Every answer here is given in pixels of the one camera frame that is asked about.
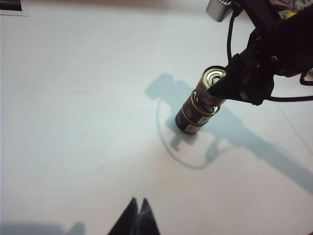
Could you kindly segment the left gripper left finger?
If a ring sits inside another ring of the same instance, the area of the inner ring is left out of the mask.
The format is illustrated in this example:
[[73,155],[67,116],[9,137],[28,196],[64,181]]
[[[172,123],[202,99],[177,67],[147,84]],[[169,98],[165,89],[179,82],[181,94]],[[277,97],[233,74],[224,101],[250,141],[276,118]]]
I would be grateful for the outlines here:
[[137,213],[138,213],[137,200],[135,198],[132,198],[108,234],[132,235],[136,225],[138,215]]

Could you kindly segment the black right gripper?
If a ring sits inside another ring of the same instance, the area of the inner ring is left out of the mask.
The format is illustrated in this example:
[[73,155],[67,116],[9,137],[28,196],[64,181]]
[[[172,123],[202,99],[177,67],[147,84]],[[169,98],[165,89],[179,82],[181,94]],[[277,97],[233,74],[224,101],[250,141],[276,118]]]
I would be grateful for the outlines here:
[[257,30],[253,30],[248,39],[243,57],[233,55],[226,66],[227,74],[207,89],[207,94],[214,98],[244,100],[242,96],[242,82],[237,73],[242,73],[246,101],[253,105],[261,105],[271,96],[274,81],[274,66],[268,52],[267,43]]

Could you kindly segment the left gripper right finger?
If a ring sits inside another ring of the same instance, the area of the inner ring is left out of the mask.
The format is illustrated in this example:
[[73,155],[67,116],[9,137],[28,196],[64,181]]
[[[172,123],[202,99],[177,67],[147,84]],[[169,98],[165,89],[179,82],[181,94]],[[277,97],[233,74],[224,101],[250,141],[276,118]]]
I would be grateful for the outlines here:
[[146,198],[143,199],[137,219],[138,235],[160,235],[152,208]]

